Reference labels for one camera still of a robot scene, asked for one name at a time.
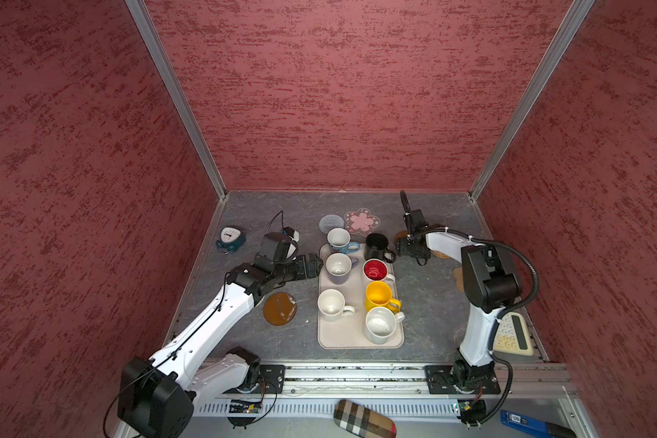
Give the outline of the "dark glossy brown coaster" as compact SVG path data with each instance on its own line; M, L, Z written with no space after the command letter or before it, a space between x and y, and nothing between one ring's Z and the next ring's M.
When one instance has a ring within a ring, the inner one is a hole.
M297 315L297 302L287 292L278 292L268 298L264 304L265 320L273 326L284 326Z

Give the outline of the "grey round coaster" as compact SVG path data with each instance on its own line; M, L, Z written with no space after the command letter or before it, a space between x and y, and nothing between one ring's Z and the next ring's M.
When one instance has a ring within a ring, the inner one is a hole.
M339 215L325 215L319 220L319 230L324 234L336 228L342 229L344 226L344 219Z

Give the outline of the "cork coaster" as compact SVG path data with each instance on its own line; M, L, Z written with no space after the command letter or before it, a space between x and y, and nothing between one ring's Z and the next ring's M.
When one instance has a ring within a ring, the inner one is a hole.
M458 268L455 268L453 270L453 277L454 277L454 281L456 282L457 290L464 293L465 292L465 281L464 281L463 268L461 266L458 266Z

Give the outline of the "brown wooden coaster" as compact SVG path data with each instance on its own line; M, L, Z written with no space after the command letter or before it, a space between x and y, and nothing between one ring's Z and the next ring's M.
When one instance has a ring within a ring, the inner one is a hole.
M409 232L407 230L398 232L393 239L394 244L397 245L403 237L408 237L408 235Z

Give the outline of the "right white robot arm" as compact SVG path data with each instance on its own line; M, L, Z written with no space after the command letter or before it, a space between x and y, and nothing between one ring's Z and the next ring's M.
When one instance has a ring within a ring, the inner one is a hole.
M518 257L530 268L534 286L538 284L535 268L512 246L446 226L405 233L395 239L395 246L398 255L413 257L422 266L434 252L461 264L470 313L448 381L459 392L472 392L485 386L495 377L493 351L498 326L507 313L526 304L516 302L522 288L511 257Z

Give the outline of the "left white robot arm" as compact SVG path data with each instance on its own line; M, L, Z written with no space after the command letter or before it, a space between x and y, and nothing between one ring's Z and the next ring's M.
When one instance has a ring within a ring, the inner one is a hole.
M140 437L178 437L204 396L264 387L260 359L244 348L230 350L205 372L200 367L226 333L266 295L292 281L319 276L319 255L297 255L270 270L242 264L224 276L208 307L178 337L150 359L133 358L123 369L120 392L111 403Z

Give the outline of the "lavender mug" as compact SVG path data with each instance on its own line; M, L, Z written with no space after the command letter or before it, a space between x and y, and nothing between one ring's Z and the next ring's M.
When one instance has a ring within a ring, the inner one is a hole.
M330 255L324 266L327 270L328 281L334 285L342 285L350 278L350 272L359 264L355 257L342 253Z

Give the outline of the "white patterned round coaster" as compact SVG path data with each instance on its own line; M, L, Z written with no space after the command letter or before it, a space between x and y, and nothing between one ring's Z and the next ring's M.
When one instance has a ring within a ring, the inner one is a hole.
M299 244L295 241L292 241L288 244L288 253L286 260L291 260L295 255L297 255L297 250L299 250Z

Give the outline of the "beige serving tray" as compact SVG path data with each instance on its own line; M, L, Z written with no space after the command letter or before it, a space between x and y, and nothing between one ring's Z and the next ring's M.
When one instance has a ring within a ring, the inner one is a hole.
M401 323L397 324L395 333L384 344L376 344L370 341L365 334L365 318L368 313L365 308L365 299L369 279L362 272L362 266L365 262L363 250L364 245L361 245L360 251L350 254L350 257L358 261L358 264L352 268L349 278L344 283L336 285L330 280L330 275L326 270L327 259L333 254L330 245L325 244L320 249L319 254L324 261L324 266L319 275L318 294L320 295L327 289L338 290L345 298L346 305L353 306L355 309L353 314L343 316L333 322L328 321L319 312L318 342L324 350L393 350L400 348L404 343Z

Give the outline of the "blue floral mug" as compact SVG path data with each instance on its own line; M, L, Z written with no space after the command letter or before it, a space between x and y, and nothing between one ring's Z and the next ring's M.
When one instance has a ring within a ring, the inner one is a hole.
M343 228L334 228L328 232L327 241L332 251L352 254L361 249L361 245L351 240L351 234Z

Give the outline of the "black mug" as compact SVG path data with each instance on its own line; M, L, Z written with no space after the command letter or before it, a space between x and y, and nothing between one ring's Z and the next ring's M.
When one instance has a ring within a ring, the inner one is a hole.
M379 259L386 263L393 264L397 255L389 248L389 246L390 240L386 235L371 233L366 237L363 256L365 260Z

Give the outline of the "white mug left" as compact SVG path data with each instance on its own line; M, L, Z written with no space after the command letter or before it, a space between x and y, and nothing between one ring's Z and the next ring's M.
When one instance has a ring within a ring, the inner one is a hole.
M331 288L319 294L318 309L321 317L327 322L338 321L355 314L355 308L346 304L343 294Z

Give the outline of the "white mug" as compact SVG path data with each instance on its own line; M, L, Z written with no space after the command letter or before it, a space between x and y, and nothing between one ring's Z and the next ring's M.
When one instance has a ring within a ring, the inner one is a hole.
M370 342L383 345L394 336L404 320L405 314L401 311L394 313L388 308L373 308L365 318L365 335Z
M319 294L318 309L321 317L327 322L338 321L355 314L355 308L346 304L343 294L331 288Z

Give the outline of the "red interior mug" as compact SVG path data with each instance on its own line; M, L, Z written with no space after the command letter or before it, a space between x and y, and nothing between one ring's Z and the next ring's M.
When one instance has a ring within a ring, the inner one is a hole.
M362 266L362 273L370 282L396 282L394 274L390 272L390 266L380 259L367 260Z

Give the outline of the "pink flower coaster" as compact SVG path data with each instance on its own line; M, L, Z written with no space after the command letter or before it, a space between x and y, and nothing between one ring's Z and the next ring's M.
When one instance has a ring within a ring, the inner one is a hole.
M344 228L352 235L366 237L381 225L381 218L374 215L368 208L360 208L344 215Z

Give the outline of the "yellow mug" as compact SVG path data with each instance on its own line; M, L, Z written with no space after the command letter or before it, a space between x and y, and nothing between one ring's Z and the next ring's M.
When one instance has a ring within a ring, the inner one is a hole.
M364 306L367 311L373 308L388 308L393 313L402 310L402 303L393 296L392 288L383 281L372 281L365 291Z

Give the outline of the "white mug front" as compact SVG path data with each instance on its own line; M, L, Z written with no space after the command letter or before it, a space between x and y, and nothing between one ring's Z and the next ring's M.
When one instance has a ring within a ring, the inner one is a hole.
M404 320L405 314L401 311L394 313L388 308L373 308L365 318L365 335L370 342L383 345L394 336Z

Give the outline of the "beige calculator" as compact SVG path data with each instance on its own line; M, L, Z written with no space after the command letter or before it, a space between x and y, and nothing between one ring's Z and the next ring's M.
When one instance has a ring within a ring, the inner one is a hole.
M502 319L496 332L494 351L532 357L534 347L523 316L510 312Z

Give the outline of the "plaid glasses case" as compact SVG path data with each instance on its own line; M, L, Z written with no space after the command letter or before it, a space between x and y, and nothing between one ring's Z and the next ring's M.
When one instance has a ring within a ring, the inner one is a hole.
M361 438L395 438L397 428L388 417L354 401L341 400L333 413L336 425Z

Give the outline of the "blue tool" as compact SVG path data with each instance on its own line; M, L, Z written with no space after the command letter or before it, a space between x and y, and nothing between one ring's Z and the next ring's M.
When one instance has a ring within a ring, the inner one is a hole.
M564 426L542 422L521 414L502 410L501 423L514 430L537 438L576 438L576 433Z

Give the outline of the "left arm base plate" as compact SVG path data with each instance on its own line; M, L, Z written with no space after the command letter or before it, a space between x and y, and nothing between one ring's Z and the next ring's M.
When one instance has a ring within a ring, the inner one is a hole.
M235 390L242 394L263 394L273 388L282 392L286 370L285 365L251 365L244 381Z

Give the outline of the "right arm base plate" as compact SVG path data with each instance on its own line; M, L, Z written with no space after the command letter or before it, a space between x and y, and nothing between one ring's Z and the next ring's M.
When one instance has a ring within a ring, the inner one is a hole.
M423 367L425 382L431 395L474 397L501 393L497 377L492 375L458 386L452 368L452 365L426 365Z

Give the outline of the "aluminium rail frame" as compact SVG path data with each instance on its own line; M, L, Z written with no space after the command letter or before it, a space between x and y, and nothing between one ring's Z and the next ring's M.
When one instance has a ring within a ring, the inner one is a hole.
M195 402L193 417L231 415L235 401L263 403L248 415L252 420L263 414L321 417L331 414L340 400L350 399L390 418L445 422L458 421L465 410L464 403L475 400L484 400L487 408L493 408L499 401L551 399L558 401L568 413L569 427L577 436L597 436L566 366L560 363L516 363L512 375L504 368L497 368L495 376L501 393L474 397L431 395L423 371L429 364L423 363L261 361L260 364L287 367L282 392L275 388L263 394L230 390L215 398L204 396Z

